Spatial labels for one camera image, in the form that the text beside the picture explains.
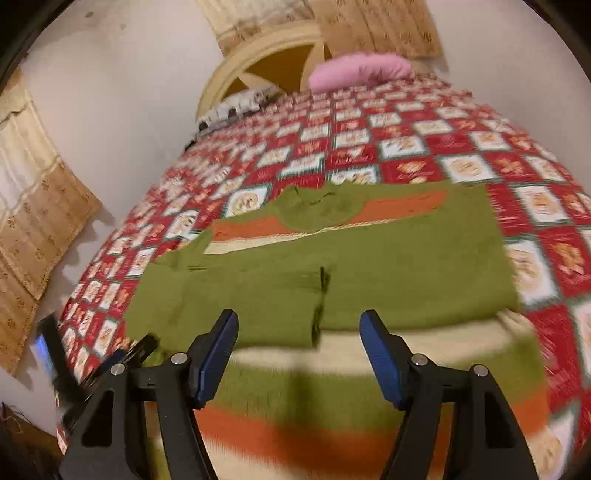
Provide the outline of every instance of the white wall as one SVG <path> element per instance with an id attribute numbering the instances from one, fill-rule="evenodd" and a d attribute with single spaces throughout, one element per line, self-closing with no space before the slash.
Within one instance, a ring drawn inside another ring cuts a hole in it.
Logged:
<path id="1" fill-rule="evenodd" d="M 38 318 L 61 313 L 115 224 L 182 152 L 221 58 L 193 0 L 79 0 L 39 37 L 21 65 L 27 87 L 57 151 L 103 209 L 53 271 Z M 53 392 L 31 345 L 16 379 L 0 369 L 0 400 L 54 433 Z"/>
<path id="2" fill-rule="evenodd" d="M 591 192 L 591 83 L 522 0 L 427 0 L 457 87 L 529 130 Z"/>
<path id="3" fill-rule="evenodd" d="M 155 126 L 165 157 L 178 157 L 194 134 L 203 86 L 223 58 L 197 2 L 120 0 L 99 35 Z"/>

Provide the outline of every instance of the pink pillow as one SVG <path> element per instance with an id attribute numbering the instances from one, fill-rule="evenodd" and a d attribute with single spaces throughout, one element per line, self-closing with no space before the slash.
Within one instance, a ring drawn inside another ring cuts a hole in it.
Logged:
<path id="1" fill-rule="evenodd" d="M 308 86 L 313 93 L 331 92 L 341 88 L 380 85 L 408 77 L 411 63 L 395 53 L 352 53 L 318 64 Z"/>

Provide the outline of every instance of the sweater collar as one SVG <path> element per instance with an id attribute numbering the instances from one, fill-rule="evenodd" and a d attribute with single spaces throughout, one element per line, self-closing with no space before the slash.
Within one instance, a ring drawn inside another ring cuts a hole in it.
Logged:
<path id="1" fill-rule="evenodd" d="M 351 182 L 326 183 L 321 189 L 288 186 L 275 200 L 283 225 L 298 232 L 317 232 L 351 220 L 366 198 Z"/>

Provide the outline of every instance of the screen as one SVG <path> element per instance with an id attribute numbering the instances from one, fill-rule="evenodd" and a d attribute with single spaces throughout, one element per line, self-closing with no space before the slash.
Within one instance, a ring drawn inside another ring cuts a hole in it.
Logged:
<path id="1" fill-rule="evenodd" d="M 49 355 L 49 348 L 47 348 L 47 344 L 43 335 L 39 335 L 37 340 L 35 340 L 35 350 L 37 351 L 37 355 L 43 363 L 43 368 L 48 373 L 48 375 L 53 378 L 56 373 L 53 368 L 51 356 Z"/>

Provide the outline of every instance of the red checkered bedspread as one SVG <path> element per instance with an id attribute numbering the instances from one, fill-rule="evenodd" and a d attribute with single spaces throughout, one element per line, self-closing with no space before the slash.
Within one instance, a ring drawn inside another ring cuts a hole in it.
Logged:
<path id="1" fill-rule="evenodd" d="M 191 147 L 107 239 L 61 317 L 83 378 L 126 345 L 146 265 L 289 184 L 484 182 L 546 362 L 549 404 L 576 448 L 591 434 L 591 199 L 552 153 L 433 77 L 287 97 Z"/>

